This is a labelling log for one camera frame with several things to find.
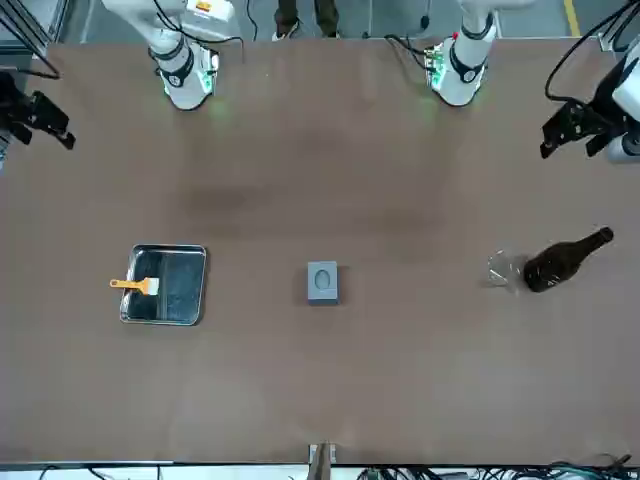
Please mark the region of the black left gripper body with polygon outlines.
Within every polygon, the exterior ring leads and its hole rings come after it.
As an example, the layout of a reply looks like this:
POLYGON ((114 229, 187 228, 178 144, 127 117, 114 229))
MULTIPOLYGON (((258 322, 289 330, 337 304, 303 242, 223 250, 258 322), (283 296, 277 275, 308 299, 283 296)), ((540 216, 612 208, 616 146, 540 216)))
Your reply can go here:
POLYGON ((602 79, 594 94, 594 113, 599 126, 609 135, 622 135, 631 125, 631 114, 622 93, 616 91, 629 76, 631 66, 618 62, 602 79))

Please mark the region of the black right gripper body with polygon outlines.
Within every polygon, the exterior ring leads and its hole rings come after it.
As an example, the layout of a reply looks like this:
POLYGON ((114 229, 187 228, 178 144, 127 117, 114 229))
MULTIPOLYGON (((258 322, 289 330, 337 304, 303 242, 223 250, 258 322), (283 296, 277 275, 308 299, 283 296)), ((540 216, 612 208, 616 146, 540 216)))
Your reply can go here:
POLYGON ((20 91, 14 78, 6 71, 1 72, 1 128, 24 124, 30 116, 31 100, 20 91))

